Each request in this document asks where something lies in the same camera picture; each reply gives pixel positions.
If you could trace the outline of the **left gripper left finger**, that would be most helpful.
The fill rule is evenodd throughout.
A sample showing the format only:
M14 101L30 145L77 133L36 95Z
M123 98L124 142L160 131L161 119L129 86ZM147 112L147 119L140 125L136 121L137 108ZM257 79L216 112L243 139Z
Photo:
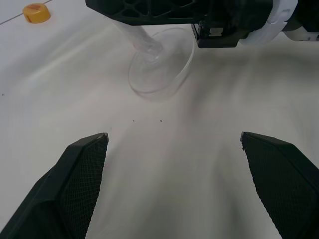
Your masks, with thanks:
M69 145L32 187L0 239L85 239L100 192L109 138Z

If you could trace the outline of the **yellow bottle cap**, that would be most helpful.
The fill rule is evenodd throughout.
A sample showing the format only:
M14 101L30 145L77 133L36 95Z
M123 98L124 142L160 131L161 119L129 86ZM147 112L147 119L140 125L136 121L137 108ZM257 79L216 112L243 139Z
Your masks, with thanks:
M51 18L47 6L43 3L29 4L23 8L22 13L26 21L32 24L43 23Z

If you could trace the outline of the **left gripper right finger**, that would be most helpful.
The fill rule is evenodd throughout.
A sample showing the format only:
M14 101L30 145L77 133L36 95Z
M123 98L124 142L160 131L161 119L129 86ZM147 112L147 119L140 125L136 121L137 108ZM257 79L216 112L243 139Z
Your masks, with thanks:
M319 169L293 144L243 132L257 194L282 239L319 239Z

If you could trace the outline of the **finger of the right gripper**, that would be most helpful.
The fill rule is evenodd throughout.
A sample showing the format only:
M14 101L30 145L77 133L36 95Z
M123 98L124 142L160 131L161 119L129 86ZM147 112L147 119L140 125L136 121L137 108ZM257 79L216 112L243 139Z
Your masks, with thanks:
M85 0L86 6L132 26L198 23L207 16L207 0Z

